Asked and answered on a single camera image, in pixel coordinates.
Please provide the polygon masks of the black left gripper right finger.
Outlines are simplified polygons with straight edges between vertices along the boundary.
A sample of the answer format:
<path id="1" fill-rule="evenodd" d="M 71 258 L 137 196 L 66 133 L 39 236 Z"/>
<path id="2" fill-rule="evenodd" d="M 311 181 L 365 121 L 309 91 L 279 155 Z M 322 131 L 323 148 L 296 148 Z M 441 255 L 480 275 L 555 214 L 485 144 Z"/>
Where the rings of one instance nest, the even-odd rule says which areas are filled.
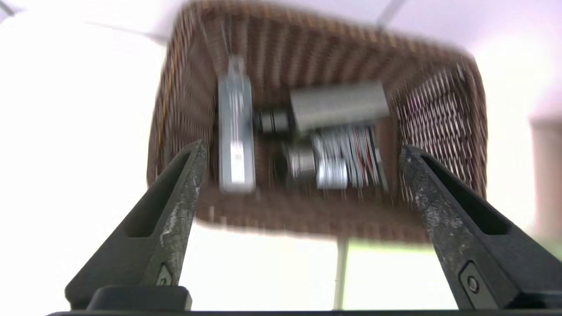
<path id="1" fill-rule="evenodd" d="M 460 310 L 560 310 L 560 260 L 427 152 L 400 166 Z"/>

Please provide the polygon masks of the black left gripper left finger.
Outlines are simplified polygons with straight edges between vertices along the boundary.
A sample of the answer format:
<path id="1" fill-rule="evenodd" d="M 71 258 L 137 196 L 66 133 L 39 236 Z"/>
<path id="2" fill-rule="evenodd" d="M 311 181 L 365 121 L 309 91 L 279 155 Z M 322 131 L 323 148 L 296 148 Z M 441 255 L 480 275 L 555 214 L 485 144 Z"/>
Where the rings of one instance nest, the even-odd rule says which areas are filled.
<path id="1" fill-rule="evenodd" d="M 189 310 L 179 286 L 207 148 L 183 148 L 70 280 L 72 310 Z"/>

